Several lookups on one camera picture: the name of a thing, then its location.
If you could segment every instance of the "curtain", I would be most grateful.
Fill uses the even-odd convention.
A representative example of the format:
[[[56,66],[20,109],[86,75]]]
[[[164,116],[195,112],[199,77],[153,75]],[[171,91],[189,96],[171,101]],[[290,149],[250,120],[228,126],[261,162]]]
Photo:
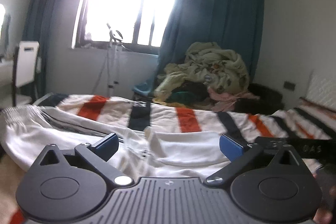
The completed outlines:
[[[40,43],[41,73],[37,74],[35,78],[39,97],[46,92],[47,53],[54,3],[55,0],[31,0],[22,38],[24,41],[38,41]],[[22,92],[31,94],[30,90],[31,87],[27,86]]]
[[[194,42],[217,42],[244,60],[253,79],[263,31],[264,0],[175,0],[163,35],[155,75],[133,88],[148,96],[168,63],[183,63]]]

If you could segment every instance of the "pile of blankets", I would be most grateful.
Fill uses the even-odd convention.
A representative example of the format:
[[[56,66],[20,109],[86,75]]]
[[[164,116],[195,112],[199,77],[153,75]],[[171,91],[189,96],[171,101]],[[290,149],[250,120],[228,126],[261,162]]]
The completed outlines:
[[[204,90],[213,93],[241,94],[247,91],[249,75],[241,56],[233,50],[223,50],[216,42],[193,43],[185,53],[183,64],[170,63],[165,74],[158,75],[160,85],[154,91],[155,102],[179,102],[191,105],[206,97]],[[200,94],[181,87],[194,85]]]

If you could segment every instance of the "quilted headboard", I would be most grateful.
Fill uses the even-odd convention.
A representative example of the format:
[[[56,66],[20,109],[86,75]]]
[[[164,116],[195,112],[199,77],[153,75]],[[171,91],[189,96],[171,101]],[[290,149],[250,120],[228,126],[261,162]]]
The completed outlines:
[[[313,72],[305,97],[310,102],[336,110],[336,76]]]

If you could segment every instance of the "chair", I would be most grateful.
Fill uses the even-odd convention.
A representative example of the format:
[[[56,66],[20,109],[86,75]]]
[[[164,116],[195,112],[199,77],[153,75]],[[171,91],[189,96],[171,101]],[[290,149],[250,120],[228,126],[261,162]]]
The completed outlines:
[[[12,94],[0,102],[0,108],[27,105],[32,102],[30,96],[16,94],[17,89],[35,81],[35,70],[39,43],[21,41],[16,47],[13,64]]]

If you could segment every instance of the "wall socket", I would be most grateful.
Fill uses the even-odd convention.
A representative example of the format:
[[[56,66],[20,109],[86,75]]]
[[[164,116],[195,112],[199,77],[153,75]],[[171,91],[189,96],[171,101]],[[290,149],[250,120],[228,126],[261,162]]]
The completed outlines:
[[[285,90],[294,91],[295,90],[295,84],[291,83],[291,82],[288,82],[288,81],[285,81],[284,84],[283,84],[283,88]]]

